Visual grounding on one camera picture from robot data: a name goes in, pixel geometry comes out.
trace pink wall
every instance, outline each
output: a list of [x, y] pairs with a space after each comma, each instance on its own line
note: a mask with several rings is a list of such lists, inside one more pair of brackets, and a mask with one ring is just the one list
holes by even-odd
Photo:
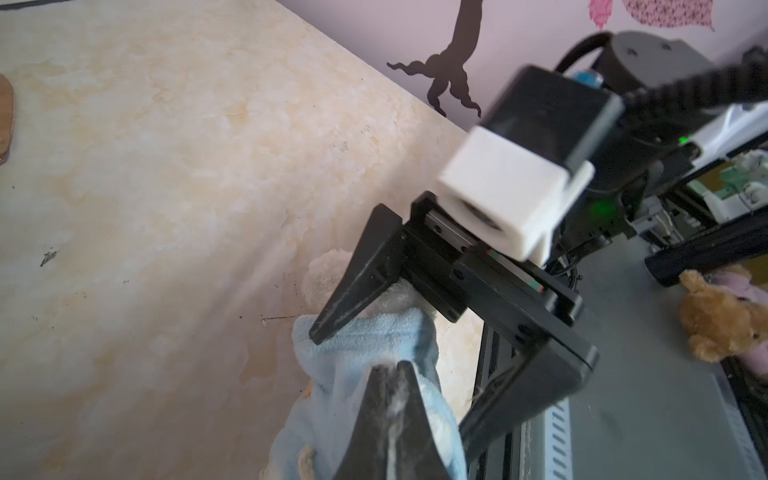
[[[279, 1], [423, 101], [432, 80], [393, 71], [386, 63], [425, 61], [441, 52], [451, 41], [459, 7], [459, 0]], [[755, 43], [768, 44], [767, 0], [713, 0], [711, 27], [676, 28], [642, 25], [625, 8], [629, 1], [613, 0], [605, 29], [682, 38], [718, 63], [738, 58]], [[705, 7], [709, 2], [687, 1]], [[592, 2], [599, 6], [607, 0]], [[590, 18], [589, 3], [484, 0], [477, 48], [464, 64], [472, 100], [483, 109], [490, 107], [524, 64], [554, 67], [576, 41], [598, 30]], [[477, 112], [463, 107], [447, 91], [440, 96], [440, 103], [448, 118], [460, 127], [467, 129], [477, 123]]]

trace gray floor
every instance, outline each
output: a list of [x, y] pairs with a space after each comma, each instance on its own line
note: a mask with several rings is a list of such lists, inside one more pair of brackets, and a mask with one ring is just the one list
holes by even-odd
[[584, 260], [586, 310], [575, 329], [600, 350], [571, 397], [574, 478], [749, 478], [713, 380], [677, 318], [684, 289], [658, 286], [636, 238]]

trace marble table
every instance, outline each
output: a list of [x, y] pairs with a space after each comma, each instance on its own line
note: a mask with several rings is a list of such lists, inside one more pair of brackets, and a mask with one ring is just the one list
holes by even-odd
[[[464, 132], [273, 0], [0, 12], [0, 475], [256, 478], [311, 259]], [[437, 319], [468, 408], [482, 322]]]

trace pink feather decal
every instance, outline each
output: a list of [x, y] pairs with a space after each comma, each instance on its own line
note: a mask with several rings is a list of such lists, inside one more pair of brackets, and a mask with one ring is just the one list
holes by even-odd
[[611, 9], [614, 6], [614, 0], [590, 0], [589, 18], [600, 30], [603, 29], [608, 19], [611, 17]]
[[712, 28], [713, 0], [622, 0], [632, 17], [653, 27], [704, 25]]

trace blue towel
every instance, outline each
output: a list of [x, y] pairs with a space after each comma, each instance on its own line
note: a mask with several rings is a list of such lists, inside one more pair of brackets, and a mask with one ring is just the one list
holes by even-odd
[[315, 345], [309, 338], [315, 318], [300, 316], [293, 324], [293, 349], [312, 378], [312, 391], [293, 405], [272, 444], [270, 464], [262, 478], [300, 480], [300, 452], [309, 446], [315, 449], [314, 458], [310, 457], [314, 475], [318, 480], [331, 480], [349, 445], [371, 367], [408, 360], [416, 370], [440, 458], [454, 480], [466, 480], [458, 426], [440, 393], [435, 370], [438, 347], [432, 320], [417, 308], [382, 313], [356, 319], [322, 345]]

